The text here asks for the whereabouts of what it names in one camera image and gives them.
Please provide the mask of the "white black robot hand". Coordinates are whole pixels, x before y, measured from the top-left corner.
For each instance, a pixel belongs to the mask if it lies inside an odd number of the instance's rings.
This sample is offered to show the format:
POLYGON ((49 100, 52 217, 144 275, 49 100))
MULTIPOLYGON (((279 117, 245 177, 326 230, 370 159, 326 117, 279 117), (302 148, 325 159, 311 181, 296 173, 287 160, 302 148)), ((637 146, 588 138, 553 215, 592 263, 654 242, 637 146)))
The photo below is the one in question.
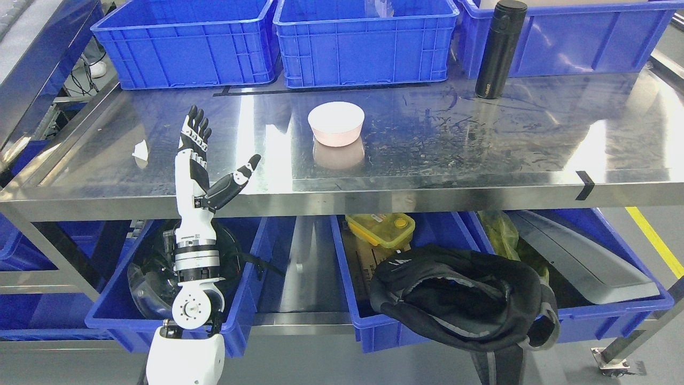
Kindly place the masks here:
POLYGON ((174 158, 176 207, 181 222, 174 232, 176 244, 208 244, 216 240, 215 212, 244 190, 261 155, 254 154, 236 171, 211 184, 208 178, 208 139, 212 129, 204 110, 190 107, 183 121, 174 158))

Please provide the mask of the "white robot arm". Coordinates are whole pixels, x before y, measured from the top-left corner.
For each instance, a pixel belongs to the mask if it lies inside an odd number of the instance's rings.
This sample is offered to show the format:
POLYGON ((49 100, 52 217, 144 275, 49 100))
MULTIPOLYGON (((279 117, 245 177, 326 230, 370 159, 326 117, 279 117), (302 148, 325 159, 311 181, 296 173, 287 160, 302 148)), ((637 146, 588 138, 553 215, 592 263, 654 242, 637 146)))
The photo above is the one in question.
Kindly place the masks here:
POLYGON ((215 240, 174 244, 179 293, 171 319, 158 327, 147 356, 149 384, 216 384, 224 371, 220 319, 225 300, 217 289, 220 254, 215 240))

